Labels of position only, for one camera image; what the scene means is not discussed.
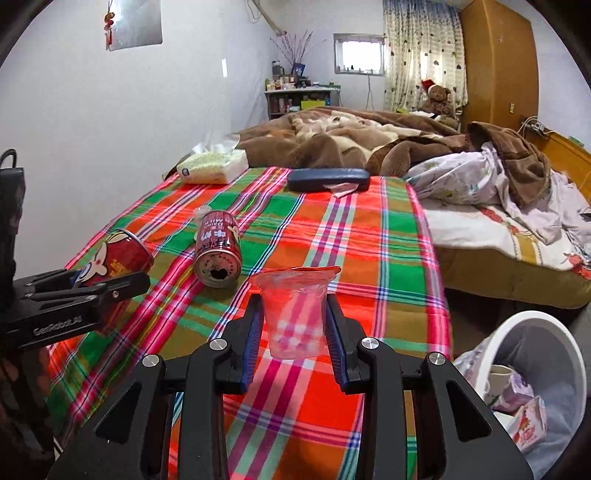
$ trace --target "heart pattern curtain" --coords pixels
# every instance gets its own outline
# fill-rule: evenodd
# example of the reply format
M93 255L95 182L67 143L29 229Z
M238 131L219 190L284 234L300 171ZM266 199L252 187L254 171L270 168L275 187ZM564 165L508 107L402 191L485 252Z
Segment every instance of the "heart pattern curtain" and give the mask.
M384 0L386 87L384 108L413 111L427 99L422 80L452 92L458 109L468 102L459 10L428 0Z

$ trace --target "can opening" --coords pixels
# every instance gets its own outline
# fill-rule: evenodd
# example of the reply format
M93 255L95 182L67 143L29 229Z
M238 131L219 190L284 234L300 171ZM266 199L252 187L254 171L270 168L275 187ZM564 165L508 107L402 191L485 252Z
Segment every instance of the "can opening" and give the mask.
M228 271L225 268L217 268L212 269L211 275L215 280L225 280L228 277Z

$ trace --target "metal screw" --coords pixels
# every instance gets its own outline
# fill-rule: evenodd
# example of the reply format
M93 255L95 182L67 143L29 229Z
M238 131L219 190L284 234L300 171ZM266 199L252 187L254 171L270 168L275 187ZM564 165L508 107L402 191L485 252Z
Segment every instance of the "metal screw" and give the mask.
M443 365L445 363L445 355L439 352L429 354L429 361L435 365Z
M209 342L209 348L212 350L224 350L228 346L228 342L223 338L216 338Z
M146 355L142 360L142 365L145 367L155 367L160 362L158 355Z
M363 345L368 350L373 350L374 348L379 347L379 341L373 337L365 337L361 340L361 345Z

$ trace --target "cartoon character print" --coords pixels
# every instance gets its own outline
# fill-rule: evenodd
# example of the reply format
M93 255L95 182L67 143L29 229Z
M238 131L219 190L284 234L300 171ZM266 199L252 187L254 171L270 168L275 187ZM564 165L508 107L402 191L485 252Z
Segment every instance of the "cartoon character print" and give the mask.
M80 272L76 283L84 283L90 280L95 275L104 276L107 275L107 267L104 265L105 258L107 258L107 249L109 244L115 244L129 238L129 235L125 232L114 232L110 234L106 241L100 246L98 251L93 255L90 261Z

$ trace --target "trash bin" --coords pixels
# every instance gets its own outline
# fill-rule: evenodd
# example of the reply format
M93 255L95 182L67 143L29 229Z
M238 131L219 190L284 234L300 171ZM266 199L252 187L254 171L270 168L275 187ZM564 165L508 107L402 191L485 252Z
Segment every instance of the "trash bin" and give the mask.
M571 333L552 315L529 310L500 325L476 349L466 368L454 362L484 399L493 364L511 365L545 402L546 439L524 453L536 480L541 479L569 444L583 420L587 379L583 357Z

